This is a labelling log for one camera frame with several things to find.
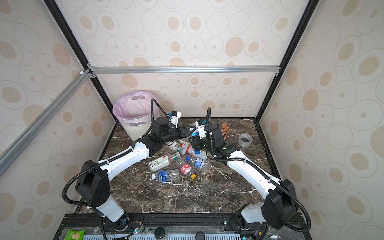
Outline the brown coffee bottle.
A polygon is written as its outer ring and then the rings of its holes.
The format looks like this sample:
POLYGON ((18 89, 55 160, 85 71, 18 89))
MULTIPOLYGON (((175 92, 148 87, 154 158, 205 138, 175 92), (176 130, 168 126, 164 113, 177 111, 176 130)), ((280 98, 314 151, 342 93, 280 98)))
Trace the brown coffee bottle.
POLYGON ((229 135, 229 125, 224 123, 221 125, 221 134, 222 134, 222 137, 224 140, 227 139, 228 135, 229 135))

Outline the blue label water bottle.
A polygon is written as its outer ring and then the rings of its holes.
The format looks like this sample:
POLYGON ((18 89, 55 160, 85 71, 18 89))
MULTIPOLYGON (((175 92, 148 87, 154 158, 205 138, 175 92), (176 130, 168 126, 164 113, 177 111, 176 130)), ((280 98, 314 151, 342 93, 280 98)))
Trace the blue label water bottle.
POLYGON ((191 134, 191 136, 192 136, 192 137, 195 137, 195 136, 198 136, 198 137, 199 137, 199 136, 200 136, 200 134, 199 134, 199 130, 196 129, 195 131, 193 131, 192 134, 191 134))

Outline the white bin with purple bag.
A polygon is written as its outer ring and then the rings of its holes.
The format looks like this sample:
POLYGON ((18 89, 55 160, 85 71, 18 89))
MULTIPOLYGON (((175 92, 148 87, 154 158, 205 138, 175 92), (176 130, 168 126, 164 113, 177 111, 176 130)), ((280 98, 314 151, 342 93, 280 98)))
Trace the white bin with purple bag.
POLYGON ((135 141, 149 129, 151 100, 156 97, 147 91, 134 91, 120 97, 113 106, 113 113, 131 140, 135 141))

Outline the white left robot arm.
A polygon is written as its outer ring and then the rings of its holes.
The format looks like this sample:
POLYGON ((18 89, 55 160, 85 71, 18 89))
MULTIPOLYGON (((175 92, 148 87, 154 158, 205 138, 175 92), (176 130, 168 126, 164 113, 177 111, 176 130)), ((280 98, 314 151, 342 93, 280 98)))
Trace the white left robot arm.
POLYGON ((163 148, 163 144, 189 137, 196 127, 178 125, 180 113, 164 113, 155 118, 154 107, 162 107, 151 100, 151 125, 147 131, 133 142, 133 146, 103 161, 84 163, 83 169, 63 188, 62 198, 71 205, 91 207, 97 214, 118 225, 120 229, 128 222, 123 208, 111 196, 110 181, 135 163, 153 156, 163 148))

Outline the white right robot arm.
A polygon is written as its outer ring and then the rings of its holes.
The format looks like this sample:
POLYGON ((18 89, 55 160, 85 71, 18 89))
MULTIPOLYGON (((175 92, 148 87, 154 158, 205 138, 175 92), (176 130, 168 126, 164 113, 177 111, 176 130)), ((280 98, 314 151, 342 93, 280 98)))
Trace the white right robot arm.
POLYGON ((193 147, 204 149, 213 160, 239 173, 264 199, 261 204, 247 205, 240 210, 238 219, 242 228, 262 222, 278 230, 286 226, 296 232, 309 232, 312 227, 310 215, 297 199, 292 182, 268 174, 234 144, 227 143, 220 127, 211 121, 211 108, 207 109, 204 121, 196 122, 196 128, 198 135, 189 138, 193 147))

